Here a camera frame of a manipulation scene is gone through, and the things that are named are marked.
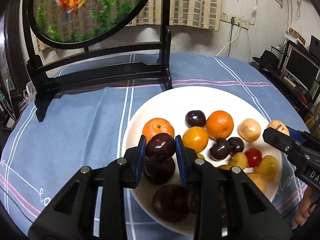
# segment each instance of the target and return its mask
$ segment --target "electrical outlet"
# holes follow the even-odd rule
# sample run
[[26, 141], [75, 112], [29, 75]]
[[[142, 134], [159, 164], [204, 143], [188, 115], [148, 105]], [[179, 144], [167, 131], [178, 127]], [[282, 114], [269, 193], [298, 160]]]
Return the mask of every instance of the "electrical outlet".
[[231, 17], [230, 17], [230, 21], [229, 21], [230, 23], [231, 23], [231, 18], [232, 18], [232, 17], [235, 19], [235, 25], [241, 27], [241, 26], [242, 26], [242, 18], [238, 18], [238, 17], [236, 17], [236, 16], [231, 16]]
[[241, 27], [246, 30], [249, 30], [249, 21], [243, 21]]
[[228, 22], [228, 18], [229, 18], [228, 14], [221, 12], [220, 20], [222, 20], [223, 22]]

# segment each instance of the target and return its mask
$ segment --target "red cherry tomato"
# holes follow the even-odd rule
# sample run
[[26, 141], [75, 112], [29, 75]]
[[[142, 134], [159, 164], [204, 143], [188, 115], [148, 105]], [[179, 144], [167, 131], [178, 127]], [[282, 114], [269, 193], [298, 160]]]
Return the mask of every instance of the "red cherry tomato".
[[260, 150], [253, 147], [247, 149], [244, 153], [247, 156], [249, 168], [254, 168], [260, 164], [262, 160], [262, 154]]

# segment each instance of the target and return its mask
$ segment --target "mandarin orange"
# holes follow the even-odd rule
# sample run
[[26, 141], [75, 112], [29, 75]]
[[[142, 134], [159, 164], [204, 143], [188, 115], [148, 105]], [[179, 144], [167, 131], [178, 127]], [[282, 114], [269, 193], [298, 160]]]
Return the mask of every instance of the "mandarin orange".
[[153, 118], [149, 120], [142, 129], [142, 135], [146, 137], [147, 143], [153, 136], [159, 133], [168, 133], [174, 138], [174, 128], [163, 118]]
[[230, 114], [219, 110], [210, 114], [205, 123], [205, 127], [212, 139], [227, 139], [233, 131], [234, 123]]
[[208, 132], [199, 126], [189, 128], [182, 136], [183, 146], [194, 149], [196, 153], [202, 152], [207, 146], [208, 141]]

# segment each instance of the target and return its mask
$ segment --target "table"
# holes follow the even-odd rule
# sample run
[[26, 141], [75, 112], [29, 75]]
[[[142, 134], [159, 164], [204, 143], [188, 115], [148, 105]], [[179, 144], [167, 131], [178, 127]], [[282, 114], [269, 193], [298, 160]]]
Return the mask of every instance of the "table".
[[[128, 61], [154, 63], [157, 55], [129, 54], [79, 63], [57, 75]], [[200, 85], [235, 94], [253, 105], [268, 121], [282, 120], [297, 130], [307, 130], [285, 97], [256, 69], [227, 57], [172, 53], [173, 87]], [[121, 155], [121, 143], [130, 117], [154, 95], [159, 84], [146, 81], [112, 83], [103, 87], [69, 91], [52, 100], [43, 122], [38, 122], [32, 102], [10, 135], [0, 161], [0, 186], [5, 188], [23, 213], [34, 221], [61, 187], [84, 165], [107, 166]], [[283, 155], [279, 194], [273, 204], [288, 221], [302, 198], [306, 185], [293, 175], [294, 167]], [[124, 190], [128, 239], [179, 239], [179, 235], [153, 221]], [[19, 228], [28, 233], [31, 223], [4, 192], [0, 200]], [[99, 203], [94, 234], [98, 234]]]

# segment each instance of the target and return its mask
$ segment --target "speaker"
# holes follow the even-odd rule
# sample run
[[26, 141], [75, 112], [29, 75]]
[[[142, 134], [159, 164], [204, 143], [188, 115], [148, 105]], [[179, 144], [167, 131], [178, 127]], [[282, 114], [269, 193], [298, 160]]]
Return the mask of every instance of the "speaker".
[[320, 60], [320, 40], [311, 35], [309, 53]]

